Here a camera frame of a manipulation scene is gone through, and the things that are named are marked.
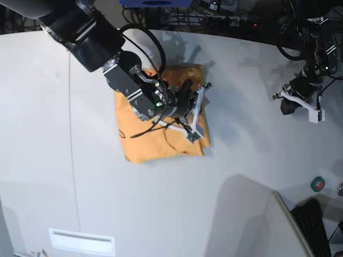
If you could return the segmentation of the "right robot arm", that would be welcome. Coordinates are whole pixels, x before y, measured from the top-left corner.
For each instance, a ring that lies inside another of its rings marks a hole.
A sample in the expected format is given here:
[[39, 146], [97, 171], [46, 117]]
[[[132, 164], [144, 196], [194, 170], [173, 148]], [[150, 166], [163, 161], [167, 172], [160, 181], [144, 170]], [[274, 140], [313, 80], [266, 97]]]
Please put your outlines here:
[[108, 85], [126, 97], [140, 120], [171, 117], [188, 123], [196, 105], [192, 82], [186, 80], [179, 90], [168, 88], [161, 77], [166, 68], [165, 51], [149, 30], [141, 29], [151, 38], [161, 57], [155, 75], [143, 71], [137, 54], [122, 49], [123, 32], [131, 26], [115, 28], [93, 7], [92, 1], [1, 1], [1, 5], [37, 20], [88, 71], [102, 68]]

